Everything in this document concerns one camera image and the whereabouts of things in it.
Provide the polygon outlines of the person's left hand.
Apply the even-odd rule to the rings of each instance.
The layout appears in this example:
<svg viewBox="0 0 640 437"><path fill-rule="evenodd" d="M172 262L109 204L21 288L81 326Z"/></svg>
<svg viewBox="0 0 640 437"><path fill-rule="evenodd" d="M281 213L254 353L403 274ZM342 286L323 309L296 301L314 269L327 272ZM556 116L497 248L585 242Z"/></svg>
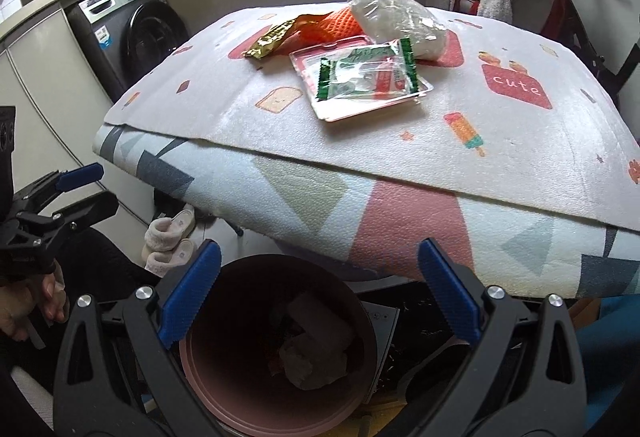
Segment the person's left hand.
<svg viewBox="0 0 640 437"><path fill-rule="evenodd" d="M14 341L28 339L26 320L34 309L40 310L48 321L67 319L68 299L58 263L50 275L35 275L1 287L1 331Z"/></svg>

